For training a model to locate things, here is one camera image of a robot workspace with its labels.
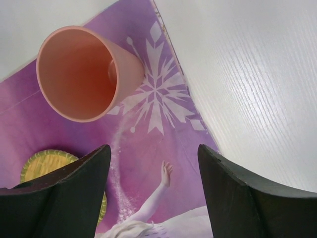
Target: white table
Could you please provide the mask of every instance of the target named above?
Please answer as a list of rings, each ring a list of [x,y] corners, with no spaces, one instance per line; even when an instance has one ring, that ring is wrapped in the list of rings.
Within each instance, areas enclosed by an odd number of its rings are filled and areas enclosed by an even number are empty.
[[[3,0],[0,79],[115,0]],[[198,110],[228,159],[317,192],[314,0],[156,0]]]

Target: cartoon character's hair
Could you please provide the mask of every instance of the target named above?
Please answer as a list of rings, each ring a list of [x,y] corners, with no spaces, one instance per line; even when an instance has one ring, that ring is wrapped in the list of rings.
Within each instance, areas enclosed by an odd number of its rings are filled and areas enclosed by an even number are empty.
[[[146,231],[153,228],[153,224],[139,221],[123,222],[114,225],[101,238],[142,238]]]

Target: printed hand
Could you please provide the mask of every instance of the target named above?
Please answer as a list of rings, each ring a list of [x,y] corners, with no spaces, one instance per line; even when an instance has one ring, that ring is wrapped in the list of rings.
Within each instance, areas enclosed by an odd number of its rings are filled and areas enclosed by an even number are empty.
[[[166,187],[170,187],[170,175],[173,172],[173,165],[171,165],[169,162],[162,162],[162,168],[161,168],[161,176],[162,176],[162,184],[164,184]]]

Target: pink cup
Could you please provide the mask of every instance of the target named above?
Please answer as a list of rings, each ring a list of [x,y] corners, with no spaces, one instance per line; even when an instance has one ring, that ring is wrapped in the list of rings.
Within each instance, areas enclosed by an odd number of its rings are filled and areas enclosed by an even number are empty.
[[[144,78],[135,55],[81,26],[60,28],[45,39],[36,73],[49,105],[77,122],[99,119]]]

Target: snowflake pattern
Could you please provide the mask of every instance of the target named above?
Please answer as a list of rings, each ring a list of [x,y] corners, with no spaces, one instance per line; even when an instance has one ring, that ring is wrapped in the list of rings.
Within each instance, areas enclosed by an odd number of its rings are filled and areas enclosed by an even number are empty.
[[[130,128],[132,133],[135,132],[136,126],[141,119],[145,119],[150,114],[148,133],[154,128],[157,128],[163,135],[163,118],[175,128],[175,121],[186,123],[190,121],[194,130],[205,130],[200,120],[190,119],[188,117],[195,115],[194,112],[188,110],[183,105],[189,99],[189,94],[182,75],[178,70],[173,70],[176,67],[174,58],[165,58],[163,63],[160,63],[162,51],[165,44],[163,41],[157,44],[162,35],[162,30],[156,21],[150,29],[151,41],[146,40],[147,55],[150,65],[145,66],[145,79],[141,87],[134,95],[127,97],[120,106],[114,107],[109,114],[117,115],[123,107],[123,115],[133,110],[138,118],[133,127]],[[135,54],[141,58],[138,51],[133,45],[133,40],[130,37],[126,39],[131,45]]]

